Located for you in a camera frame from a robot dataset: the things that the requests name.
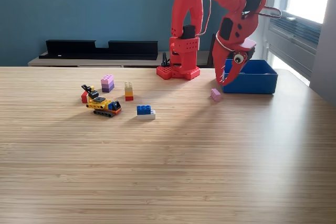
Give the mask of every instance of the cable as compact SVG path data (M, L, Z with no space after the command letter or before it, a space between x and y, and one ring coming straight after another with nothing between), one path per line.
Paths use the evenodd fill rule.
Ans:
M197 34L196 35L197 37L202 36L206 33L206 29L208 28L208 24L209 24L209 20L210 20L210 15L211 15L211 0L209 0L209 14L208 14L208 18L207 18L206 23L205 23L204 31L200 34Z

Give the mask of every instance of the blue box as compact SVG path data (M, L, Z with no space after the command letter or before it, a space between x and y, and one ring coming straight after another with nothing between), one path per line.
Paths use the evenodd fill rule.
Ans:
M224 78L227 78L231 67L232 60L226 60ZM249 60L238 77L222 89L224 93L274 94L277 80L278 74L266 61Z
M149 105L141 105L137 107L137 115L150 115L151 107Z

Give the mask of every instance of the stacked lego bricks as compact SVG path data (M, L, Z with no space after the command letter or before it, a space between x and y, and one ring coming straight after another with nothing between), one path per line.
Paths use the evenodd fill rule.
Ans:
M133 101L133 85L132 82L125 82L125 101Z
M137 117L138 120L154 120L155 110L152 110L149 105L137 106Z
M101 79L101 91L103 93L110 93L114 88L114 80L112 74L107 74Z

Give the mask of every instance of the lego brick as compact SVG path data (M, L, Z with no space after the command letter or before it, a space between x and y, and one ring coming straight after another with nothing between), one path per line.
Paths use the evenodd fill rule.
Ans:
M100 80L101 84L110 84L113 81L113 75L107 74Z
M93 112L95 115L102 115L102 116L106 116L108 118L111 118L114 116L114 114L112 112L106 111L106 110L94 110Z
M169 80L173 77L173 70L172 67L159 66L156 68L156 74L164 80Z
M109 110L112 110L112 111L117 111L121 108L120 106L120 103L118 101L115 101L115 102L111 102L109 105L108 105L108 109Z
M154 120L155 119L155 110L151 110L150 115L137 115L136 119L138 119L138 120Z
M96 98L94 98L94 102L98 102L98 103L101 103L101 102L103 102L103 101L105 101L106 100L106 98L104 98L104 97L96 97Z
M214 99L214 101L219 102L222 95L217 89L211 89L211 97Z
M149 105L140 105L137 107L137 115L150 115L151 107Z
M132 97L133 96L133 91L125 91L125 96L126 97Z
M111 91L112 91L112 89L114 89L114 85L112 85L110 88L108 88L108 89L105 89L105 88L102 88L101 89L101 92L103 92L103 93L110 93Z
M120 112L121 112L121 108L118 109L118 110L116 110L116 111L114 111L114 114L115 114L115 115L118 115Z
M114 81L111 81L109 84L102 84L101 87L103 89L109 89L110 87L114 86Z
M88 104L86 104L87 108L90 109L98 109L98 110L106 110L108 109L108 105L111 103L111 100L104 100L102 102L89 102Z
M125 91L130 91L132 92L133 91L133 85L132 85L132 82L125 82Z
M133 101L134 97L125 97L125 101Z
M84 93L81 95L82 103L88 103L88 92L84 91Z

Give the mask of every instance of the red robotic arm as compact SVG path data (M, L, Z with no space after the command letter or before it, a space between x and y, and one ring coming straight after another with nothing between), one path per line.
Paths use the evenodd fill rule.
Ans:
M212 51L216 71L216 80L223 85L233 81L249 60L256 43L247 37L258 26L258 14L265 7L266 0L216 0L228 10L222 19L220 29ZM184 18L190 11L191 25L183 26ZM202 30L203 1L175 0L172 17L172 36L170 38L169 68L158 67L157 74L164 79L193 79L200 74L196 66L197 51ZM225 60L232 56L233 67L223 81Z

